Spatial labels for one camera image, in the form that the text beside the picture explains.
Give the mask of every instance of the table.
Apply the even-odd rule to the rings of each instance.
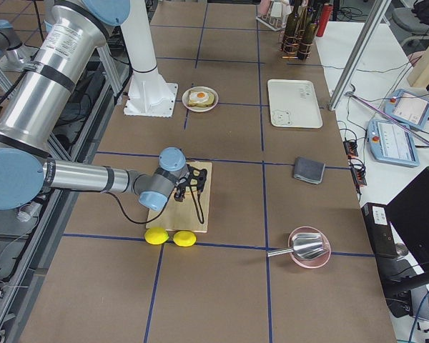
[[[152,172],[166,146],[211,161],[208,233],[190,248],[151,246],[103,194],[81,194],[20,342],[394,342],[335,114],[318,130],[270,124],[268,79],[307,79],[326,104],[317,49],[289,66],[277,33],[252,5],[159,3],[152,34],[159,71],[179,84],[171,119],[112,114],[94,160]],[[180,99],[215,89],[205,114]],[[327,164],[320,185],[291,177],[294,160]],[[126,211],[145,219],[137,199]],[[303,269],[265,251],[296,227],[321,229],[332,256]]]
[[[340,78],[341,70],[333,67],[343,67],[347,61],[351,49],[360,33],[362,24],[359,23],[333,23],[327,25],[327,30],[322,38],[317,38],[316,43],[322,65],[325,66],[325,77],[329,90],[334,89],[337,80]],[[410,73],[409,65],[407,65],[407,56],[403,53],[399,43],[393,36],[390,28],[386,24],[381,24],[375,35],[365,50],[358,69],[366,71],[385,71],[388,69],[400,67],[396,70],[386,73],[372,73],[366,71],[357,71],[352,79],[352,84],[356,88],[356,94],[364,99],[379,99],[384,98],[398,78]],[[410,85],[406,77],[399,83],[398,88],[409,89]],[[426,94],[426,90],[415,89],[416,92]],[[376,106],[381,105],[382,100],[373,101]],[[347,120],[349,108],[349,119],[366,127],[368,121],[372,117],[372,111],[366,109],[363,105],[348,98],[342,99],[340,105],[336,109],[337,119],[340,120],[340,128],[345,127],[352,129],[357,137],[363,137],[363,130],[350,123]],[[429,131],[429,121],[425,126],[425,130]],[[353,138],[351,133],[347,133],[348,139]],[[416,175],[418,175],[426,166],[429,166],[429,149],[419,149],[420,166],[416,168],[407,168],[403,166],[394,166],[391,164],[382,164],[376,162],[368,146],[364,148],[363,140],[359,141],[358,151],[360,158],[365,162],[367,167],[367,183],[368,185],[361,188],[362,196],[360,204],[366,202],[377,202],[387,204],[394,196],[399,193]],[[400,237],[394,232],[395,240],[401,242]],[[412,265],[416,264],[413,257],[408,257]],[[419,267],[416,268],[418,273],[422,272]],[[398,339],[408,339],[410,328],[413,319],[392,317],[395,327],[396,337]],[[429,327],[429,323],[422,325],[423,329]],[[425,338],[429,338],[428,334],[423,332],[415,332],[414,342],[424,342]]]

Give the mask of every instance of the lemon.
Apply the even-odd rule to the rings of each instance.
[[[150,244],[162,244],[169,239],[163,227],[151,227],[144,233],[144,239]]]
[[[191,231],[178,231],[173,236],[173,242],[180,247],[190,247],[194,245],[197,238],[194,232]]]

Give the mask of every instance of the silver scoop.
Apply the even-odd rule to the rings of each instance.
[[[321,234],[317,232],[298,233],[292,238],[291,243],[291,247],[269,251],[267,256],[272,257],[292,252],[298,259],[311,261],[328,252],[324,248]]]

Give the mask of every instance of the pink bowl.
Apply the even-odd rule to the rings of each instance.
[[[289,235],[289,238],[287,240],[287,245],[290,247],[292,238],[296,234],[299,234],[302,232],[317,232],[318,234],[321,234],[322,245],[327,250],[327,253],[322,256],[319,256],[317,259],[312,259],[311,261],[307,261],[307,260],[299,259],[298,257],[294,256],[294,254],[291,252],[290,253],[291,258],[294,260],[295,263],[297,263],[299,266],[304,268],[320,268],[324,266],[326,263],[329,262],[331,250],[330,250],[329,240],[320,230],[315,229],[314,227],[298,227]]]

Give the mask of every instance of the plate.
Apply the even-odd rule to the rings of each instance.
[[[292,242],[292,238],[296,234],[299,234],[302,232],[317,232],[318,234],[321,234],[322,244],[323,244],[324,248],[327,249],[327,253],[322,255],[322,256],[319,256],[317,259],[312,259],[311,261],[307,261],[307,260],[298,259],[291,252],[290,255],[291,255],[292,259],[294,260],[295,263],[297,263],[299,266],[304,267],[304,268],[320,268],[320,267],[324,266],[326,263],[329,262],[331,250],[330,250],[329,240],[320,230],[315,229],[314,227],[298,227],[298,228],[296,228],[296,230],[291,232],[291,234],[289,235],[289,239],[287,240],[287,245],[290,247],[291,242]]]
[[[214,94],[213,106],[210,106],[210,107],[189,107],[189,106],[187,106],[190,91],[209,91],[209,92],[213,93]],[[186,92],[182,96],[182,101],[183,101],[184,107],[186,107],[190,111],[199,112],[199,113],[200,112],[206,112],[206,111],[209,111],[210,109],[213,109],[217,105],[218,100],[219,100],[219,97],[217,95],[217,92],[214,89],[211,89],[208,87],[203,87],[203,86],[189,88],[188,90],[186,90]]]
[[[311,81],[269,80],[270,121],[277,127],[319,129],[320,108]]]

